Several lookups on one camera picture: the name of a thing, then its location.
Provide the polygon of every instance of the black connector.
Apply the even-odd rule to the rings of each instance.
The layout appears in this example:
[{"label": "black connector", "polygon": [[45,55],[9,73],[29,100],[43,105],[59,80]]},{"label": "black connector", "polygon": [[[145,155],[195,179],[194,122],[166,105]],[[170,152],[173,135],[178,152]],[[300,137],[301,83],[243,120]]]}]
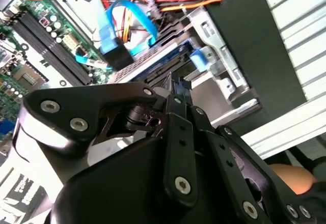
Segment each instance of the black connector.
[{"label": "black connector", "polygon": [[133,58],[119,38],[115,38],[118,47],[104,54],[105,60],[115,70],[120,71],[133,63]]}]

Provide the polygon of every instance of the blue component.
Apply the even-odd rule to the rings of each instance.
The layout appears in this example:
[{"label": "blue component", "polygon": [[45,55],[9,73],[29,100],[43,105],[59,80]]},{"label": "blue component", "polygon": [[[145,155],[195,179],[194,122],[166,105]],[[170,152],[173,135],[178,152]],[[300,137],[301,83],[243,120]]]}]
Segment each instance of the blue component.
[{"label": "blue component", "polygon": [[97,15],[99,35],[102,42],[100,47],[101,53],[106,54],[118,47],[118,43],[116,41],[117,34],[115,32],[114,22],[112,18],[113,8],[117,6],[124,6],[128,8],[135,15],[142,26],[152,35],[147,43],[140,44],[139,46],[135,47],[131,51],[131,55],[136,55],[137,53],[146,50],[149,46],[154,45],[158,33],[156,26],[136,4],[128,0],[117,0],[111,4],[106,12],[101,9]]},{"label": "blue component", "polygon": [[134,47],[132,50],[130,50],[130,54],[131,56],[135,56],[136,54],[146,50],[149,48],[149,45],[147,42],[143,42],[141,44],[139,44],[138,46]]},{"label": "blue component", "polygon": [[153,41],[156,41],[158,33],[156,26],[136,4],[132,3],[129,0],[116,0],[106,11],[106,16],[110,23],[110,28],[113,30],[113,32],[111,32],[114,35],[111,36],[112,39],[117,37],[116,32],[114,30],[114,23],[112,18],[113,8],[117,6],[124,6],[128,8],[135,15],[140,24],[142,24],[142,26],[152,35],[154,39]]},{"label": "blue component", "polygon": [[206,70],[208,61],[207,61],[205,55],[199,49],[196,49],[190,55],[190,59],[200,72],[203,72]]},{"label": "blue component", "polygon": [[76,58],[76,61],[81,64],[86,64],[87,60],[88,60],[87,57],[83,57],[83,56],[79,56],[79,55],[76,55],[75,58]]},{"label": "blue component", "polygon": [[8,119],[4,119],[0,122],[0,134],[6,135],[8,132],[13,131],[15,129],[15,123],[9,121]]},{"label": "blue component", "polygon": [[177,48],[172,50],[170,53],[165,55],[163,58],[161,58],[160,60],[155,62],[153,65],[151,65],[147,69],[145,69],[139,75],[135,76],[130,81],[143,81],[148,76],[148,74],[154,72],[155,70],[157,70],[160,67],[167,64],[169,61],[178,57],[180,55],[180,53],[182,52],[180,50],[186,51],[186,53],[191,53],[194,50],[194,48],[193,48],[192,44],[190,43],[190,41],[185,41],[184,43],[180,44]]}]

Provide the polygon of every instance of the yellow wire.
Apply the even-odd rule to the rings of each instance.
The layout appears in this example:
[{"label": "yellow wire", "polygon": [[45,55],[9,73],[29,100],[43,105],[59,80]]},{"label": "yellow wire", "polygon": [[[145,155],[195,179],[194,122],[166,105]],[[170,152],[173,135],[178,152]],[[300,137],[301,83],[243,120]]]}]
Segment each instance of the yellow wire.
[{"label": "yellow wire", "polygon": [[123,41],[124,42],[127,42],[128,41],[128,33],[129,33],[129,28],[130,28],[130,25],[131,25],[131,12],[128,10],[128,14],[127,14],[127,18],[128,18],[128,21],[127,21],[127,26],[126,28],[124,29],[124,32],[123,32]]},{"label": "yellow wire", "polygon": [[166,11],[173,11],[173,10],[180,10],[180,9],[192,9],[192,8],[197,8],[199,6],[204,6],[207,4],[211,4],[211,3],[216,3],[216,2],[220,2],[222,0],[206,0],[197,4],[185,4],[185,5],[179,5],[179,6],[171,6],[171,7],[165,7],[162,8],[161,11],[162,12],[166,12]]}]

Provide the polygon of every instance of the metal frame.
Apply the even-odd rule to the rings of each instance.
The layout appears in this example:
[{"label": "metal frame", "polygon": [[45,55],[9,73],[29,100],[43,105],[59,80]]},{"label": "metal frame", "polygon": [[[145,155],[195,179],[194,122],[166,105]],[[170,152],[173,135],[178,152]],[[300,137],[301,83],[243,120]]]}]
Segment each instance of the metal frame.
[{"label": "metal frame", "polygon": [[207,9],[263,108],[232,128],[249,133],[307,101],[266,0],[225,0]]}]

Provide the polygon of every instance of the screw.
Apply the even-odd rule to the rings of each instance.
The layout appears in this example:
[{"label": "screw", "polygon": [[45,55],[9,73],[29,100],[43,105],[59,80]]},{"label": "screw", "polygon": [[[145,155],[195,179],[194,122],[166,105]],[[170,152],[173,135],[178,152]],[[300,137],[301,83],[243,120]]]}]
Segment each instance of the screw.
[{"label": "screw", "polygon": [[41,103],[41,109],[48,113],[56,113],[60,110],[60,105],[51,100],[45,100]]},{"label": "screw", "polygon": [[177,177],[174,184],[176,189],[182,194],[189,194],[192,189],[190,183],[183,177]]},{"label": "screw", "polygon": [[76,131],[85,131],[88,128],[88,123],[82,118],[73,118],[70,121],[70,127]]},{"label": "screw", "polygon": [[197,111],[200,115],[203,115],[203,114],[204,114],[204,111],[203,111],[201,108],[196,108],[196,111]]},{"label": "screw", "polygon": [[309,211],[308,211],[305,207],[303,207],[302,205],[300,205],[299,208],[300,208],[302,214],[303,214],[306,218],[308,218],[308,219],[311,218],[311,215],[310,215]]},{"label": "screw", "polygon": [[252,205],[252,203],[248,201],[244,201],[243,203],[243,209],[244,211],[250,216],[252,219],[257,219],[258,218],[258,212],[255,208],[255,206]]},{"label": "screw", "polygon": [[174,98],[174,101],[176,101],[177,103],[182,103],[181,100],[178,98]]},{"label": "screw", "polygon": [[286,206],[287,210],[291,213],[291,215],[294,217],[294,218],[298,218],[299,215],[297,214],[297,211],[290,205],[287,205]]},{"label": "screw", "polygon": [[62,87],[65,87],[65,86],[67,85],[67,83],[66,83],[65,80],[61,80],[61,81],[60,81],[60,85],[61,85]]},{"label": "screw", "polygon": [[225,132],[229,135],[232,135],[232,131],[229,128],[224,128]]},{"label": "screw", "polygon": [[148,90],[147,88],[144,88],[144,93],[146,93],[147,95],[152,95],[153,93]]}]

